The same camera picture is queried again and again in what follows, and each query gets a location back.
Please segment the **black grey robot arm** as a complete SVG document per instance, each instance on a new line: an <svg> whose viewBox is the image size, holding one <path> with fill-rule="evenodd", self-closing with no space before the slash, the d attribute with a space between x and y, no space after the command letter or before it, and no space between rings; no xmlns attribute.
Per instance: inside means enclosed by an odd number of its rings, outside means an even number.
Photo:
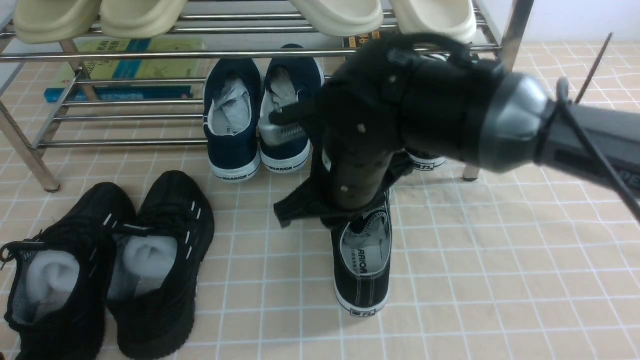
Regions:
<svg viewBox="0 0 640 360"><path fill-rule="evenodd" d="M332 228L379 207L413 171L407 150L495 174L546 166L615 191L639 216L639 114L551 99L535 78L474 61L435 33L397 34L359 48L313 98L260 119L269 146L309 137L311 175L274 205L281 227Z"/></svg>

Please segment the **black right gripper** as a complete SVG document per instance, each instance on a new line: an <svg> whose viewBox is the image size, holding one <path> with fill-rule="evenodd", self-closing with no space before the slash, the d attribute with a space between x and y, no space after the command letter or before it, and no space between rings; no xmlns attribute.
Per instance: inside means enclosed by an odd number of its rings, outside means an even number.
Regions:
<svg viewBox="0 0 640 360"><path fill-rule="evenodd" d="M298 125L314 153L308 180L274 213L282 228L320 219L327 228L383 202L412 172L407 149L478 159L490 92L505 77L495 59L441 34L396 34L359 48L315 95L270 115Z"/></svg>

